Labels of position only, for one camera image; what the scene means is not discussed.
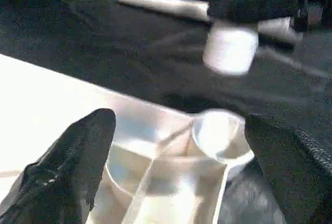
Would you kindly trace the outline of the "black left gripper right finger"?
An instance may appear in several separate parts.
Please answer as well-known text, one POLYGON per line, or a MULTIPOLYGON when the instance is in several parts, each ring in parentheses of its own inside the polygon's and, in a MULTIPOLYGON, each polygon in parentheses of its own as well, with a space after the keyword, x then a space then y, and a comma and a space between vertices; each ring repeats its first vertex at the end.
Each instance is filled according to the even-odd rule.
POLYGON ((260 115, 245 137, 287 223, 331 223, 331 155, 308 132, 260 115))

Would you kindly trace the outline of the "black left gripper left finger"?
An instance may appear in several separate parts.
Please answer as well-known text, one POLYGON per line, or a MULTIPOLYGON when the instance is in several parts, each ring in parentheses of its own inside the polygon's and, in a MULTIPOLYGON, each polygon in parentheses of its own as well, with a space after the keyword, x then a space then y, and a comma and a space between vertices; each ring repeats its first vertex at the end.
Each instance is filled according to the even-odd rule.
POLYGON ((108 108, 72 123, 12 184, 1 201, 1 223, 86 223, 115 127, 108 108))

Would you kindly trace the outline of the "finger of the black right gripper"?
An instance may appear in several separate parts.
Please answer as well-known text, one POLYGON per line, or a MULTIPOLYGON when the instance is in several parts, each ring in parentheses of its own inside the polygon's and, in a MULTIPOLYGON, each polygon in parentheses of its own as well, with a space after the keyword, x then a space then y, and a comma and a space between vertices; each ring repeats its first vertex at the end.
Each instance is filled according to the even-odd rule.
POLYGON ((209 3, 208 16, 234 23, 292 17, 297 0, 215 0, 209 3))

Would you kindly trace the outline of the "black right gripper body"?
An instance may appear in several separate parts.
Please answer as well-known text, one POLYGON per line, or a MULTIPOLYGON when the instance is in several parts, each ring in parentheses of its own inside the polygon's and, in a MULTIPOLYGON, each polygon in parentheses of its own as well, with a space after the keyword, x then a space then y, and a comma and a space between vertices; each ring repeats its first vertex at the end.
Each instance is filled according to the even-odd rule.
POLYGON ((316 24, 331 28, 331 0, 297 0, 294 29, 305 32, 316 24))

